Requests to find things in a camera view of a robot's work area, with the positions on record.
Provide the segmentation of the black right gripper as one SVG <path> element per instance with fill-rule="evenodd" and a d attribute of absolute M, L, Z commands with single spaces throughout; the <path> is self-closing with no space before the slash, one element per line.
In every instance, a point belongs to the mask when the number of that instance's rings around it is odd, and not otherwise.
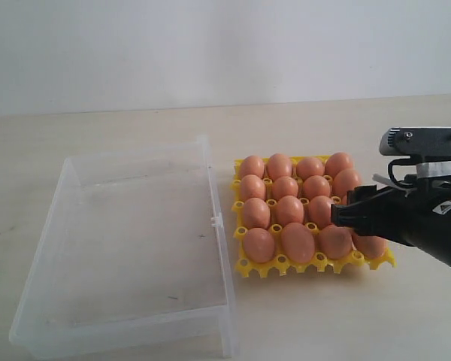
<path fill-rule="evenodd" d="M 450 201 L 447 180 L 409 190 L 363 185 L 347 191 L 345 205 L 332 205 L 331 221 L 399 244 L 450 244 Z"/>

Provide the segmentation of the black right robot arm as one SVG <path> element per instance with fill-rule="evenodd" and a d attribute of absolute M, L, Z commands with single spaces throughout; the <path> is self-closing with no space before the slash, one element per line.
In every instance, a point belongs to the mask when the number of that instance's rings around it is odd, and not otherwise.
<path fill-rule="evenodd" d="M 416 247 L 451 267 L 451 188 L 360 186 L 331 207 L 336 226 Z"/>

